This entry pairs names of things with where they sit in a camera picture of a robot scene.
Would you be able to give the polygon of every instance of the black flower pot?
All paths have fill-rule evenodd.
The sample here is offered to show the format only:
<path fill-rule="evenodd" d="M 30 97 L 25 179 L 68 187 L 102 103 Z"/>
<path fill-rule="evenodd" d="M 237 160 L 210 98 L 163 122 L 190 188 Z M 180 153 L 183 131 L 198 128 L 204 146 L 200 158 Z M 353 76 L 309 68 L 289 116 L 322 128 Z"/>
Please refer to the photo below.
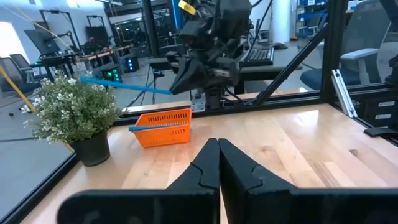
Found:
<path fill-rule="evenodd" d="M 75 150 L 79 160 L 85 166 L 98 165 L 111 155 L 107 131 L 95 134 L 91 139 L 73 142 L 70 146 Z"/>

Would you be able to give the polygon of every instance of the blue rod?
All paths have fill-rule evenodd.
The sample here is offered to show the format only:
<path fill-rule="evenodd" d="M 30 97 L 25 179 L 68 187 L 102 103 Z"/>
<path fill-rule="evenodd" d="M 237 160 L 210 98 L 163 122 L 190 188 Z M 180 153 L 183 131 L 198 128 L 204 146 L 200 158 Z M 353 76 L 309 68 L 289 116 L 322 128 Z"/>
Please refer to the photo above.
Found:
<path fill-rule="evenodd" d="M 148 129 L 167 128 L 167 127 L 172 127 L 172 126 L 178 126 L 178 125 L 166 125 L 166 126 L 131 126 L 131 127 L 129 127 L 129 131 L 143 131 L 143 130 L 148 130 Z"/>
<path fill-rule="evenodd" d="M 165 95 L 171 95 L 172 94 L 168 90 L 160 90 L 160 89 L 154 89 L 154 88 L 146 87 L 146 86 L 119 83 L 119 82 L 114 82 L 114 81 L 110 81 L 110 80 L 99 80 L 99 79 L 96 79 L 96 78 L 89 78 L 89 77 L 83 77 L 83 76 L 80 77 L 80 82 L 81 83 L 87 83 L 87 84 L 112 85 L 112 86 L 115 86 L 115 87 L 118 87 L 118 88 L 126 88 L 126 89 L 130 89 L 130 90 L 143 90 L 143 91 L 159 93 L 159 94 L 165 94 Z"/>

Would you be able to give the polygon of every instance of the white pillar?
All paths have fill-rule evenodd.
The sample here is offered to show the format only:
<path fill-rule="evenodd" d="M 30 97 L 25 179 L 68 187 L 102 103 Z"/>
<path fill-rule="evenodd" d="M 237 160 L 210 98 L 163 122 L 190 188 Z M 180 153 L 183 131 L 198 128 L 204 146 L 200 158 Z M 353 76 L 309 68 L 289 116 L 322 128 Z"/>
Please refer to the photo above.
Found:
<path fill-rule="evenodd" d="M 272 41 L 285 43 L 290 40 L 290 1 L 275 0 L 272 2 Z"/>

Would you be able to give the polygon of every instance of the orange basket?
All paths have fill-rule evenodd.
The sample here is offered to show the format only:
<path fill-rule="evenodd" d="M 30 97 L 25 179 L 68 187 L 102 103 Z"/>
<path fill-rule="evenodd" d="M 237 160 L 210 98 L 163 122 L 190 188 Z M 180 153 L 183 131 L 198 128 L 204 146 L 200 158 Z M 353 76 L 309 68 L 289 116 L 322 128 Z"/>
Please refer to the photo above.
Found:
<path fill-rule="evenodd" d="M 134 131 L 143 147 L 164 146 L 189 142 L 192 110 L 180 109 L 147 113 L 139 117 L 136 126 L 170 126 Z"/>

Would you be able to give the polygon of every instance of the desk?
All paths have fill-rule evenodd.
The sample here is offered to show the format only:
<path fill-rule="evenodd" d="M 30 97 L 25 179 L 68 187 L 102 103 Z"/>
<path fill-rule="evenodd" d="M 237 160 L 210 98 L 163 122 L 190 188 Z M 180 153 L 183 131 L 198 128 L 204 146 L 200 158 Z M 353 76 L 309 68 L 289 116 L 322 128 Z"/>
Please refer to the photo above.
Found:
<path fill-rule="evenodd" d="M 111 157 L 96 167 L 78 163 L 22 223 L 55 223 L 59 205 L 85 189 L 164 189 L 208 138 L 229 139 L 298 187 L 397 187 L 397 148 L 364 129 L 327 104 L 195 118 L 189 143 L 150 149 L 127 126 L 112 128 Z M 227 223 L 223 206 L 221 219 Z"/>
<path fill-rule="evenodd" d="M 63 71 L 65 74 L 69 73 L 69 76 L 73 76 L 73 69 L 72 69 L 72 58 L 74 57 L 74 54 L 65 54 L 65 55 L 58 55 L 58 56 L 51 56 L 51 57 L 42 57 L 40 58 L 40 63 L 35 64 L 35 65 L 30 65 L 32 68 L 36 67 L 44 67 L 45 72 L 47 73 L 47 78 L 54 82 L 54 77 L 52 76 L 52 73 L 50 71 L 50 67 L 57 67 L 59 65 L 62 65 Z"/>
<path fill-rule="evenodd" d="M 235 94 L 244 93 L 244 81 L 273 80 L 293 60 L 299 50 L 296 47 L 274 51 L 274 64 L 265 66 L 243 67 L 241 81 L 235 86 Z"/>
<path fill-rule="evenodd" d="M 123 59 L 126 58 L 127 55 L 119 55 L 119 51 L 124 50 L 124 49 L 130 49 L 132 46 L 124 46 L 124 47 L 117 47 L 115 49 L 108 49 L 103 52 L 100 52 L 98 54 L 88 54 L 80 57 L 80 60 L 85 63 L 86 69 L 93 71 L 93 73 L 97 74 L 99 72 L 102 72 L 103 70 L 110 70 L 113 69 L 114 67 L 119 67 L 121 75 L 124 75 L 124 66 L 123 66 Z M 107 56 L 112 56 L 114 55 L 112 59 L 112 63 L 104 63 L 103 58 Z M 100 66 L 95 66 L 92 64 L 91 61 L 100 59 L 101 64 Z"/>

